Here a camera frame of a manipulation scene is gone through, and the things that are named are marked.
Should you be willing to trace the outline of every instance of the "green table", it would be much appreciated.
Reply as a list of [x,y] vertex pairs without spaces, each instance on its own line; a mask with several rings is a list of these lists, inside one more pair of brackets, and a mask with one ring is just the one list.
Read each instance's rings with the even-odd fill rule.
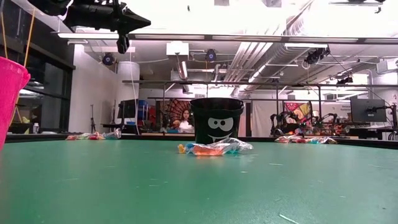
[[179,143],[6,144],[0,223],[398,223],[398,151],[254,142],[199,158]]

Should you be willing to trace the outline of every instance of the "woman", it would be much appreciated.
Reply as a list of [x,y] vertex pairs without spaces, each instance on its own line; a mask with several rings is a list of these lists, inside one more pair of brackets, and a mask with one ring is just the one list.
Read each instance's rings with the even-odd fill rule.
[[179,126],[180,133],[192,133],[193,132],[193,122],[190,117],[189,110],[184,110],[182,113],[180,126]]

